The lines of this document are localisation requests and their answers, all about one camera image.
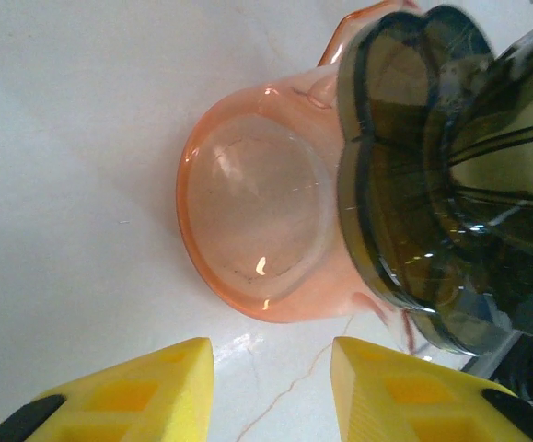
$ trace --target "transparent plastic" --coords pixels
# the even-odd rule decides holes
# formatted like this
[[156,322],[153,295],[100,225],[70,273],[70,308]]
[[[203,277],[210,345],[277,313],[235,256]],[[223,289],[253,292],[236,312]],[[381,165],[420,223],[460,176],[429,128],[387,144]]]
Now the transparent plastic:
[[359,29],[403,7],[415,6],[352,13],[317,68],[222,99],[192,131],[177,182],[182,237],[206,283],[246,315],[294,322],[373,310],[395,330],[411,327],[355,270],[336,201],[337,62]]

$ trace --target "cup handle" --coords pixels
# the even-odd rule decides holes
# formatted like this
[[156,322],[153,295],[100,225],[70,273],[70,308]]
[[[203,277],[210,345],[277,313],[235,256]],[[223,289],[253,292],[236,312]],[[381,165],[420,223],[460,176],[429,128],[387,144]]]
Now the cup handle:
[[333,32],[328,47],[323,52],[321,60],[319,60],[318,66],[339,61],[346,45],[360,29],[390,12],[401,9],[412,10],[414,12],[420,11],[420,8],[413,0],[383,0],[375,5],[348,14]]

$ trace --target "marble surface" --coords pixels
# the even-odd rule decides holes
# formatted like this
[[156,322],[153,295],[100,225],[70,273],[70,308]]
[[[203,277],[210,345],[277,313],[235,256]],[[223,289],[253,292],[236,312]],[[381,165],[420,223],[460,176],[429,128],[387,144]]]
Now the marble surface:
[[[227,307],[182,246],[174,186],[209,106],[307,70],[370,3],[0,0],[0,421],[49,387],[209,336],[211,442],[339,440],[331,340],[394,347],[383,324]],[[533,0],[456,3],[497,52],[533,28]]]

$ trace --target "white table surface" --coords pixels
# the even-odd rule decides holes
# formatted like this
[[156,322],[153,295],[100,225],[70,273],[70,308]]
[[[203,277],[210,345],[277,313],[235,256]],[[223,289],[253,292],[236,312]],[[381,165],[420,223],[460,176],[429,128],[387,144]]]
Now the white table surface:
[[[315,65],[339,20],[371,3],[0,0],[0,421],[42,390],[209,336],[209,441],[340,440],[331,340],[394,347],[384,326],[227,307],[185,252],[174,187],[208,107]],[[533,28],[530,0],[458,4],[497,52]]]

